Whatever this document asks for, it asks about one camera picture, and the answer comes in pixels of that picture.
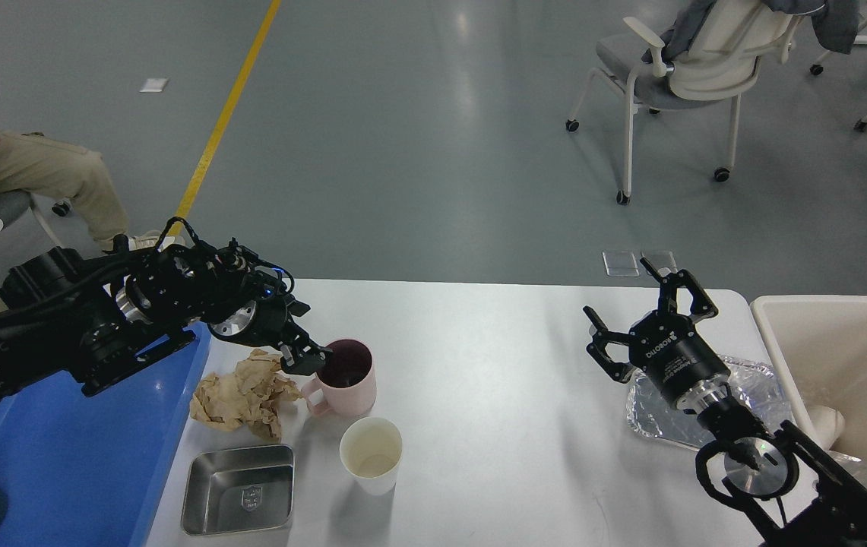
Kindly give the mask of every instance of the white bin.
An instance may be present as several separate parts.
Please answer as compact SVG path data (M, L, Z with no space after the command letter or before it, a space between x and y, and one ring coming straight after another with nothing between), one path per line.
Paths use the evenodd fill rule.
M752 311L797 425L818 440L805 405L837 409L832 450L867 460L867 297L766 296Z

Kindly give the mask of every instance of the gray floor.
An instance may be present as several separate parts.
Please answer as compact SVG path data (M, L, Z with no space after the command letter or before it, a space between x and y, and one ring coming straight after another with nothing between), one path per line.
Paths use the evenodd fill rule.
M269 4L0 3L0 125L102 151L132 231L162 228ZM601 252L663 249L749 299L867 294L867 46L812 77L800 29L745 95L724 184L729 104L638 115L628 207L621 101L594 87L565 131L597 39L682 4L283 0L190 221L297 277L648 286ZM9 233L0 264L44 249L21 222L37 248Z

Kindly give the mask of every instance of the mug handle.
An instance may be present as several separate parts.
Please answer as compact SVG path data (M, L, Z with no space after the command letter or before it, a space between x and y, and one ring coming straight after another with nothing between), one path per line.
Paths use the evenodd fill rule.
M318 403L318 405L312 405L311 395L316 391L321 390L321 380L318 380L318 376L315 376L305 385L302 385L302 397L305 398L305 406L309 408L309 412L312 413L312 416L321 416L323 413L326 413L332 409L332 407L328 404L328 401L322 400L322 402Z

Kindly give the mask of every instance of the robotic arm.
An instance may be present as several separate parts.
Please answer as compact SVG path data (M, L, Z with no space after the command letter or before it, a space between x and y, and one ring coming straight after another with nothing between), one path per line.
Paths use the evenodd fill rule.
M170 245L83 260L54 248L11 270L0 294L0 400L55 372L71 373L87 396L118 384L193 342L201 320L219 340L273 346L288 374L310 375L331 353L294 318L294 278L231 239L215 248L182 223L192 247Z
M659 304L627 333L609 331L594 309L584 308L592 321L590 356L614 381L624 384L639 369L653 382L673 409L697 416L697 423L714 440L697 453L697 478L716 501L739 510L753 523L769 547L867 545L867 489L797 429L783 422L771 433L729 389L729 369L698 336L695 325L717 315L714 301L686 270L656 271L641 263L660 284ZM686 288L693 302L690 315L677 311L676 296ZM628 347L628 362L616 362L606 347ZM707 463L724 454L726 475L719 491ZM781 496L798 481L801 460L815 474L818 497L790 522L778 526L758 501L776 499L784 520Z

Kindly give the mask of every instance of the crumpled brown paper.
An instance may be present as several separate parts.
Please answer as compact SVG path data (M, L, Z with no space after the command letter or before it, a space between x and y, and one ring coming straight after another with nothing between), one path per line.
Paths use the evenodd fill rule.
M278 442L277 406L301 396L295 382L281 374L281 356L254 349L232 374L210 373L200 380L190 400L190 418L222 432L247 425L258 437Z

